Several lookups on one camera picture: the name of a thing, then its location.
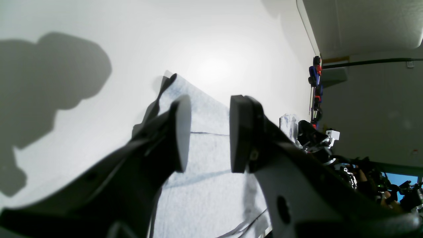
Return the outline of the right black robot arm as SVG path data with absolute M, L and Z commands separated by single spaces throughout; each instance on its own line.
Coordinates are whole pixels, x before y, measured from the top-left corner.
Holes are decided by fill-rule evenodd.
M 369 157 L 349 159 L 332 152 L 336 137 L 322 133 L 305 120 L 298 123 L 297 140 L 302 149 L 344 179 L 355 191 L 391 209 L 422 215 L 422 182 L 392 183 Z

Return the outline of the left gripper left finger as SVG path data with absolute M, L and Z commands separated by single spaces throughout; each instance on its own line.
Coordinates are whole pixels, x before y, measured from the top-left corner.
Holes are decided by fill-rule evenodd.
M 64 188 L 4 209 L 1 227 L 30 238 L 146 238 L 163 184 L 186 170 L 190 132 L 191 100 L 183 95 Z

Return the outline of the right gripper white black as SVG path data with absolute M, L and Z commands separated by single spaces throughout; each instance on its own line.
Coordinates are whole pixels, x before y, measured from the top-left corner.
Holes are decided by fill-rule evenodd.
M 332 150 L 329 148 L 329 136 L 317 131 L 308 121 L 299 121 L 297 140 L 307 153 L 322 152 L 324 155 L 332 155 Z

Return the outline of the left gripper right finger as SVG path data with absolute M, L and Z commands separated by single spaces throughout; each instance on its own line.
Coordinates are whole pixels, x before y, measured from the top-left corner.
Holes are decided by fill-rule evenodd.
M 421 238 L 422 218 L 355 192 L 301 151 L 250 96 L 231 96 L 231 170 L 255 176 L 275 238 Z

